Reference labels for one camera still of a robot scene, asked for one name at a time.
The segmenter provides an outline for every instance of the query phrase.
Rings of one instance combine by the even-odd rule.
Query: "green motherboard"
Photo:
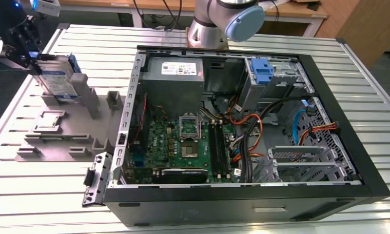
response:
[[[211,173],[207,125],[207,122],[201,123],[201,138],[187,142],[179,138],[179,121],[166,119],[151,121],[147,151],[143,155],[133,153],[135,183],[150,184],[153,169],[161,168],[203,169],[209,172],[207,183],[237,182],[234,176],[226,175],[219,178]],[[182,133],[197,132],[195,121],[183,121],[181,126]],[[222,125],[226,142],[233,131],[230,124]],[[226,158],[229,167],[229,151],[226,151]]]

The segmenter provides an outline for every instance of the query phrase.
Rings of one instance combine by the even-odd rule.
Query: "white label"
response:
[[[241,170],[239,169],[234,169],[234,176],[241,176]]]
[[[162,75],[195,76],[195,63],[194,62],[163,62]]]
[[[238,106],[237,104],[234,105],[234,109],[241,112],[241,106]]]
[[[123,3],[111,3],[111,6],[125,6],[125,7],[129,7],[130,5],[129,4],[123,4]]]
[[[78,96],[72,84],[66,81],[65,72],[42,71],[42,78],[56,98],[74,99]]]

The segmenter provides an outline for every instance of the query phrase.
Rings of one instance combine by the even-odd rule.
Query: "open computer tower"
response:
[[[311,56],[150,46],[85,184],[127,226],[319,220],[390,196]]]

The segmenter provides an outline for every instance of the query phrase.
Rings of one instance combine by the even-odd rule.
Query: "slotted aluminum surface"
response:
[[[126,94],[135,46],[185,46],[185,31],[70,25],[58,29],[45,52],[73,53],[89,86],[97,93]],[[257,35],[249,41],[229,42],[231,50],[299,53],[313,56],[363,146],[390,188],[390,98],[377,82],[354,64],[351,52],[333,39]],[[41,88],[29,76],[0,119],[0,233],[86,233],[143,231],[125,227],[106,207],[81,208],[85,162],[13,161],[18,145],[44,102]],[[359,205],[319,222],[295,224],[233,224],[147,228],[147,232],[338,233],[358,230],[390,233],[390,197]]]

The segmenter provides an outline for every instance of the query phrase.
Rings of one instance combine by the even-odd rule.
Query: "blue drive latch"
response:
[[[267,84],[273,77],[273,67],[265,58],[251,58],[251,71],[257,84]]]

